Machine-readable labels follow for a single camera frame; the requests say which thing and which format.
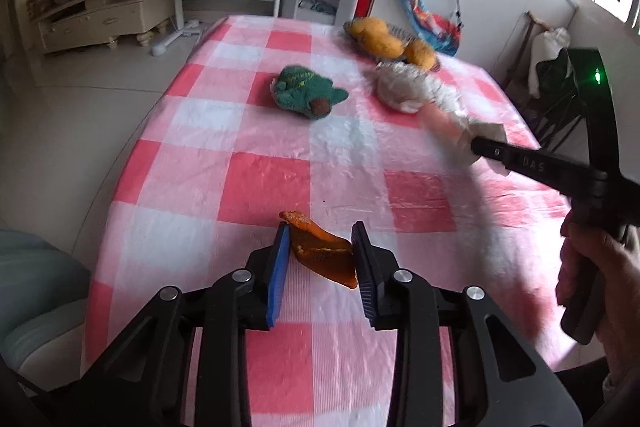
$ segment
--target green plush toy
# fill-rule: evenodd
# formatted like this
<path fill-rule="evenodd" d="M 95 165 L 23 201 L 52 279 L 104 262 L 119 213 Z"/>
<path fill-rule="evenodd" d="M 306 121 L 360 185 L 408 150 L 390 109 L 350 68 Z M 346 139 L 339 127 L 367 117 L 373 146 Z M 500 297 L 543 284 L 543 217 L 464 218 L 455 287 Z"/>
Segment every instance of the green plush toy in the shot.
<path fill-rule="evenodd" d="M 326 117 L 332 106 L 343 102 L 349 93 L 303 66 L 287 66 L 271 89 L 278 107 L 304 114 L 312 120 Z"/>

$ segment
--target cabinet leg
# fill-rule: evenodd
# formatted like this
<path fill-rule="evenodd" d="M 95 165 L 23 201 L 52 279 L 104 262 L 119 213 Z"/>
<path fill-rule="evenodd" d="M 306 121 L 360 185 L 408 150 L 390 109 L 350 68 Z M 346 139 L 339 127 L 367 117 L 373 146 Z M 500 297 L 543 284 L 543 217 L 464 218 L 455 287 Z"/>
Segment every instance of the cabinet leg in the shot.
<path fill-rule="evenodd" d="M 156 29 L 161 35 L 166 35 L 167 30 L 169 29 L 169 19 L 165 19 L 164 21 L 159 23 L 159 25 L 156 26 Z"/>
<path fill-rule="evenodd" d="M 149 42 L 151 41 L 151 38 L 153 36 L 154 36 L 154 33 L 152 31 L 148 31 L 146 33 L 138 33 L 136 35 L 136 39 L 140 43 L 140 46 L 142 46 L 143 48 L 146 48 L 149 46 Z"/>

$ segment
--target plastic table cover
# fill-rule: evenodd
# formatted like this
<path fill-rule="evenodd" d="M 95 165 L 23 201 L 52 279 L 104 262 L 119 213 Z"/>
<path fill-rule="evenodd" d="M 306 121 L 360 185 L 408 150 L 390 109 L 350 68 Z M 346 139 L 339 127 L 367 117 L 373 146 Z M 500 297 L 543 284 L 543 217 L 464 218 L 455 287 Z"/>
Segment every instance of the plastic table cover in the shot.
<path fill-rule="evenodd" d="M 514 144 L 537 146 L 484 70 L 440 60 L 437 76 L 458 87 L 471 116 L 502 122 Z M 349 98 L 318 121 L 277 108 L 269 86 L 288 64 L 331 77 Z M 84 367 L 161 287 L 191 291 L 244 266 L 273 242 L 281 210 L 300 210 L 342 237 L 362 220 L 374 245 L 431 284 L 483 286 L 558 367 L 573 346 L 554 295 L 563 198 L 514 172 L 500 176 L 484 159 L 457 168 L 418 116 L 378 101 L 374 67 L 341 28 L 316 23 L 234 16 L 208 36 L 118 182 L 90 291 Z M 254 426 L 385 425 L 395 337 L 369 328 L 357 289 L 291 255 L 276 326 L 246 335 Z M 192 407 L 184 421 L 192 425 Z"/>

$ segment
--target blue gripper pad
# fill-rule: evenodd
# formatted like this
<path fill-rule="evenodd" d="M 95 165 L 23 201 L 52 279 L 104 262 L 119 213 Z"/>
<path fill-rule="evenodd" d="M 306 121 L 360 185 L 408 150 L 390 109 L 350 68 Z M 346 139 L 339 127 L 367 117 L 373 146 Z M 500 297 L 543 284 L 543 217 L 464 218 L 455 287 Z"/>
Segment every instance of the blue gripper pad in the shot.
<path fill-rule="evenodd" d="M 289 225 L 283 223 L 278 229 L 276 241 L 271 247 L 273 250 L 270 253 L 270 255 L 275 255 L 267 297 L 267 324 L 270 328 L 273 328 L 280 315 L 284 282 L 289 264 L 289 245 Z"/>

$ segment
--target human hand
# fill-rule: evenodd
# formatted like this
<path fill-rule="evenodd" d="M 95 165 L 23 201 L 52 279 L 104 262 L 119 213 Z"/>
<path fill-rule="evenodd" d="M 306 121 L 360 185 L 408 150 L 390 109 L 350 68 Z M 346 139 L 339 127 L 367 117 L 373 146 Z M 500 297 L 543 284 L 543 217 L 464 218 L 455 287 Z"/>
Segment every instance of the human hand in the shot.
<path fill-rule="evenodd" d="M 591 259 L 605 279 L 605 315 L 596 330 L 604 346 L 613 384 L 640 360 L 640 245 L 638 231 L 629 227 L 624 244 L 601 229 L 562 224 L 565 237 L 560 251 L 556 297 L 565 306 L 577 287 L 580 256 Z"/>

